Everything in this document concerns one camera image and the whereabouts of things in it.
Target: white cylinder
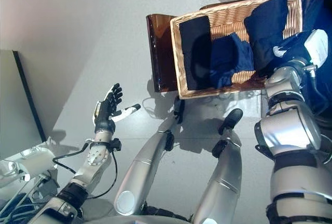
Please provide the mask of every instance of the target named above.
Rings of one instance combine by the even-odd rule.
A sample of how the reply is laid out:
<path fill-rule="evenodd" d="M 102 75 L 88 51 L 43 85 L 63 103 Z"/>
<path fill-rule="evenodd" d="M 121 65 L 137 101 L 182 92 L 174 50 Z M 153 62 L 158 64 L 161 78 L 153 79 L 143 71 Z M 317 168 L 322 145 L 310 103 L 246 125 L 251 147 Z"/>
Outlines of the white cylinder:
<path fill-rule="evenodd" d="M 54 154 L 45 147 L 38 147 L 31 154 L 15 161 L 24 171 L 24 180 L 29 181 L 42 172 L 54 168 Z"/>

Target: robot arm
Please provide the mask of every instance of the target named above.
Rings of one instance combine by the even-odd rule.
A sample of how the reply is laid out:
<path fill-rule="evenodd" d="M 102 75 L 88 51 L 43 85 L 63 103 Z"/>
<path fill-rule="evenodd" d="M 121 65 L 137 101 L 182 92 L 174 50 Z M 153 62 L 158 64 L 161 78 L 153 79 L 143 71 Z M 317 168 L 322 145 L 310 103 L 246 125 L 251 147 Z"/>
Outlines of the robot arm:
<path fill-rule="evenodd" d="M 332 223 L 332 174 L 318 157 L 320 130 L 301 93 L 302 61 L 266 81 L 269 111 L 255 125 L 256 149 L 274 160 L 270 223 Z"/>
<path fill-rule="evenodd" d="M 111 163 L 110 153 L 121 150 L 121 142 L 112 140 L 115 122 L 134 113 L 139 104 L 116 111 L 121 102 L 121 87 L 115 84 L 104 101 L 97 102 L 93 122 L 95 137 L 90 140 L 90 150 L 83 166 L 71 181 L 52 198 L 29 223 L 69 223 L 78 214 L 88 195 L 93 192 L 105 169 Z"/>

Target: black cloth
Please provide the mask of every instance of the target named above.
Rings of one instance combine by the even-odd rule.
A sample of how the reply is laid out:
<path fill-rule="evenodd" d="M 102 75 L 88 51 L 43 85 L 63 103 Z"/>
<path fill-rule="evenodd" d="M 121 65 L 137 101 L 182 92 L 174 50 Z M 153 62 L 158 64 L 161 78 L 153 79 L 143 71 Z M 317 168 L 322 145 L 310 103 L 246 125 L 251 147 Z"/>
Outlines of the black cloth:
<path fill-rule="evenodd" d="M 207 16 L 179 25 L 188 90 L 211 87 L 209 70 L 211 59 L 210 22 Z"/>
<path fill-rule="evenodd" d="M 232 76 L 240 71 L 253 71 L 253 53 L 249 43 L 236 33 L 212 42 L 210 80 L 215 88 L 230 86 Z"/>
<path fill-rule="evenodd" d="M 269 0 L 244 19 L 259 75 L 269 75 L 279 63 L 272 48 L 283 40 L 288 15 L 287 0 Z"/>

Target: dark blue towel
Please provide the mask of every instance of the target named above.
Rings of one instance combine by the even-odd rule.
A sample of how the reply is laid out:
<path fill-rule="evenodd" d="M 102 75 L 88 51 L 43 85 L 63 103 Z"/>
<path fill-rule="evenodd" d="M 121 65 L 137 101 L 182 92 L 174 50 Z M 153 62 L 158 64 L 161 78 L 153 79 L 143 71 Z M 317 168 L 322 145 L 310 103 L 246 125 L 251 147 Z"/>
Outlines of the dark blue towel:
<path fill-rule="evenodd" d="M 215 88 L 230 86 L 234 73 L 253 70 L 252 49 L 236 33 L 212 42 L 210 80 Z"/>
<path fill-rule="evenodd" d="M 259 75 L 271 74 L 279 64 L 272 48 L 283 40 L 287 15 L 287 0 L 269 0 L 244 19 L 253 49 L 255 70 Z"/>

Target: basket rim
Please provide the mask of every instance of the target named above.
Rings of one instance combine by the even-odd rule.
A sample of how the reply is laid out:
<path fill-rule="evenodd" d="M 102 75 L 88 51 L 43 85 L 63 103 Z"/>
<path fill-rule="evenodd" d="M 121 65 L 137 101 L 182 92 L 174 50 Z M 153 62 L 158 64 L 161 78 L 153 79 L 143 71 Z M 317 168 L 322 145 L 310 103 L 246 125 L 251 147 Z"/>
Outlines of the basket rim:
<path fill-rule="evenodd" d="M 222 89 L 214 89 L 211 91 L 209 95 L 193 95 L 194 92 L 199 93 L 197 90 L 188 90 L 187 86 L 182 85 L 180 82 L 180 71 L 179 71 L 179 66 L 178 66 L 178 57 L 176 54 L 176 40 L 175 40 L 175 28 L 182 22 L 187 21 L 189 17 L 200 17 L 200 16 L 206 16 L 210 12 L 216 12 L 219 10 L 224 10 L 224 9 L 230 9 L 230 8 L 238 8 L 240 6 L 247 6 L 251 5 L 252 3 L 264 3 L 268 0 L 242 0 L 238 2 L 232 2 L 232 3 L 224 3 L 219 6 L 214 6 L 211 8 L 203 9 L 203 10 L 197 10 L 194 12 L 190 12 L 178 17 L 175 17 L 171 19 L 170 21 L 170 27 L 171 27 L 171 39 L 172 39 L 172 48 L 173 48 L 173 56 L 174 56 L 174 63 L 175 63 L 175 72 L 176 72 L 176 81 L 177 81 L 177 87 L 178 87 L 178 93 L 181 99 L 192 99 L 194 98 L 193 96 L 196 97 L 206 97 L 206 96 L 214 96 L 214 95 L 219 95 L 221 92 L 223 92 Z M 298 20 L 298 25 L 299 25 L 299 30 L 302 31 L 302 26 L 303 26 L 303 19 L 302 19 L 302 1 L 301 0 L 296 0 L 299 4 L 299 11 L 300 11 L 300 18 Z"/>

